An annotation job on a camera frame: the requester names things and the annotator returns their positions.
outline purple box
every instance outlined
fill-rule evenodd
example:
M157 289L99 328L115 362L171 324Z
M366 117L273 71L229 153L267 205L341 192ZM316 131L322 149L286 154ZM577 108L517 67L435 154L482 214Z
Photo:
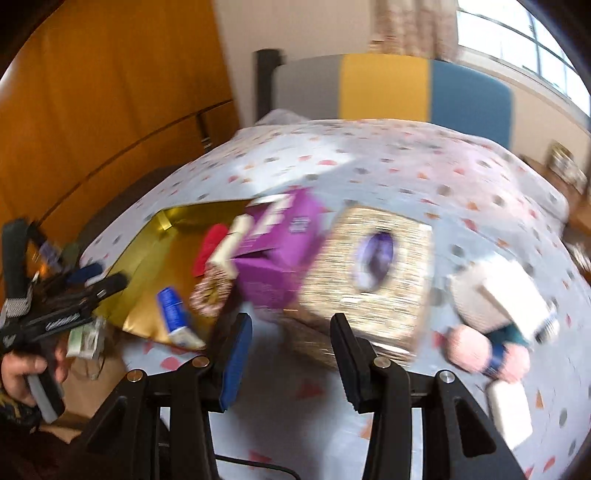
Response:
M322 236L322 205L308 189L294 189L269 204L247 208L256 224L234 254L238 285L256 307L282 309L295 296Z

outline hand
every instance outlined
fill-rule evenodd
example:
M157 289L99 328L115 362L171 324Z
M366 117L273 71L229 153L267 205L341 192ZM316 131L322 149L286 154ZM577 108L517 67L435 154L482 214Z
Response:
M62 339L56 346L56 381L63 383L68 376L69 362L66 360L67 339ZM34 407L35 399L31 395L25 375L40 374L47 368L47 361L40 356L10 352L2 357L2 386L13 399Z

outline screw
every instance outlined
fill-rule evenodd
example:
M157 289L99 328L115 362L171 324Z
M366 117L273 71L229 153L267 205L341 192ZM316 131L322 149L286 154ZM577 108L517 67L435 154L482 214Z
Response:
M384 356L377 356L376 358L374 358L374 365L378 368L388 368L390 365L392 365L392 362L389 358L386 358Z
M209 365L209 358L204 355L199 355L193 358L191 362L195 368L205 368Z
M127 380L129 380L132 383L136 383L142 380L143 376L144 372L142 372L141 370L132 370L127 374Z
M439 373L439 378L441 378L444 383L452 383L456 379L456 376L449 370L444 370L443 372Z

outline white wall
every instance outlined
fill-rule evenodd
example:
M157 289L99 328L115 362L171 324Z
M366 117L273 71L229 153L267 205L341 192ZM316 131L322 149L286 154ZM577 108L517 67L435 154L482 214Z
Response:
M287 60L367 50L371 0L215 0L242 126L254 122L254 59L281 48Z
M254 58L262 48L281 48L287 59L358 53L371 37L371 0L215 0L242 125L255 115ZM583 112L533 77L466 51L461 63L500 78L515 94L511 150L545 161L548 145L557 140L584 167L590 137Z

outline bed sheet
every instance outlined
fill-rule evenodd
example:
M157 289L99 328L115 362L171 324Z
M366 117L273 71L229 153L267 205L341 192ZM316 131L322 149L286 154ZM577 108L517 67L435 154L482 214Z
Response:
M491 141L391 120L301 119L247 128L130 207L86 250L82 263L99 260L110 267L161 209L256 197L295 185L312 188L323 202L326 228L355 203L432 225L436 260L428 332L410 370L433 375L451 369L485 410L489 380L458 371L441 354L447 329L460 323L447 279L492 252L518 259L543 297L556 305L561 334L532 353L524 387L534 434L514 453L529 478L559 478L591 421L591 291L560 242L566 200ZM284 345L280 326L250 313L254 342L238 401L223 416L211 415L216 451L280 463L303 478L360 478L371 419L355 414L335 372L295 356ZM140 339L127 343L123 353L128 368L149 374L177 368L191 357ZM418 479L420 429L413 437L412 479ZM247 479L281 475L221 464L220 473Z

